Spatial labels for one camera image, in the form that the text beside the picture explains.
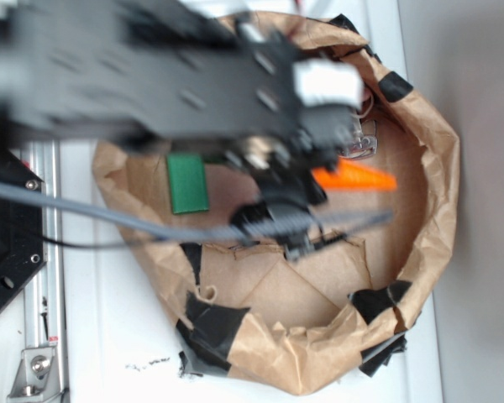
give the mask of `screw hole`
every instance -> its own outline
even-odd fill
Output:
[[[12,290],[15,287],[15,283],[6,275],[0,279],[0,283],[7,288],[8,290]]]

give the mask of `screw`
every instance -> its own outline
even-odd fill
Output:
[[[197,54],[192,53],[190,50],[179,50],[177,55],[192,69],[199,71],[203,68],[203,62],[200,60],[200,57]]]
[[[185,101],[198,111],[201,111],[202,109],[205,109],[207,107],[207,103],[192,91],[182,90],[179,95],[181,96],[181,99],[183,101]]]
[[[258,64],[261,67],[263,67],[265,69],[265,71],[267,71],[272,76],[276,73],[275,65],[272,63],[272,61],[269,60],[269,58],[267,56],[265,56],[265,54],[263,54],[261,52],[255,52],[254,59],[255,59],[255,61],[258,62]]]
[[[113,53],[104,52],[99,56],[99,62],[108,69],[115,71],[118,74],[126,74],[125,62]]]
[[[39,187],[39,183],[37,183],[37,181],[34,181],[33,179],[29,180],[24,185],[29,191],[35,191]]]
[[[50,368],[50,360],[46,358],[44,355],[38,355],[32,359],[32,370],[36,374],[47,373]]]
[[[54,49],[50,59],[60,67],[73,73],[82,73],[84,70],[82,67],[82,60],[64,50]]]
[[[255,92],[255,95],[272,112],[278,112],[279,111],[280,105],[278,104],[278,101],[276,100],[276,98],[269,91],[260,88],[260,89],[258,89]]]

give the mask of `brown paper bag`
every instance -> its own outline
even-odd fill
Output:
[[[291,31],[298,17],[255,13],[265,32]],[[232,19],[223,19],[231,28]],[[378,154],[365,163],[391,172],[393,193],[331,193],[321,210],[393,209],[395,218],[297,264],[275,244],[146,244],[133,253],[184,340],[195,371],[318,390],[391,348],[415,323],[452,254],[459,139],[439,113],[350,29],[307,20],[296,43],[355,65],[375,96]],[[207,167],[210,212],[173,216],[165,159],[133,157],[100,144],[93,172],[108,207],[153,222],[210,227],[251,202],[255,183]],[[145,235],[121,229],[127,240]]]

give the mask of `gray cable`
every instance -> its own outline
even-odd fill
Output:
[[[83,216],[113,222],[127,228],[149,233],[158,240],[182,242],[206,242],[222,240],[243,240],[247,238],[274,238],[277,235],[294,233],[309,229],[312,225],[326,222],[347,222],[370,215],[388,215],[390,212],[333,212],[322,216],[311,216],[306,213],[283,217],[276,222],[264,221],[245,224],[242,228],[220,226],[208,229],[165,227],[137,217],[116,212],[104,207],[92,206],[78,201],[59,197],[49,197],[35,191],[25,190],[18,186],[0,182],[0,199],[26,204],[35,207],[51,207],[74,212]]]
[[[350,230],[345,231],[345,236],[352,237],[356,233],[364,231],[369,227],[374,227],[375,225],[387,223],[390,220],[392,220],[393,216],[394,214],[392,212],[380,212],[378,214],[375,214],[374,216],[370,217],[369,220],[366,220],[358,225],[355,225]]]

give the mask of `black cable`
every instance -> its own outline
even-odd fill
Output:
[[[114,242],[114,243],[70,243],[60,239],[49,238],[42,233],[38,233],[16,222],[4,219],[3,217],[0,217],[0,219],[2,219],[2,221],[4,221],[4,223],[8,225],[13,231],[17,231],[24,235],[28,235],[32,238],[39,239],[45,243],[61,246],[62,248],[89,249],[89,250],[122,249],[122,248],[134,248],[138,246],[143,246],[146,245],[147,243],[165,242],[164,239],[152,238],[141,241],[127,241],[127,242]]]
[[[338,242],[348,242],[348,238],[352,237],[355,233],[359,233],[367,228],[374,227],[375,225],[379,225],[385,222],[389,222],[392,220],[393,214],[391,212],[388,213],[379,213],[370,217],[370,219],[365,220],[361,224],[355,225],[350,230],[330,236],[324,237],[323,230],[321,238],[318,241],[313,242],[313,247],[316,251],[331,246]]]
[[[64,399],[69,395],[69,388],[65,387],[63,391],[61,391],[60,403],[64,403]]]

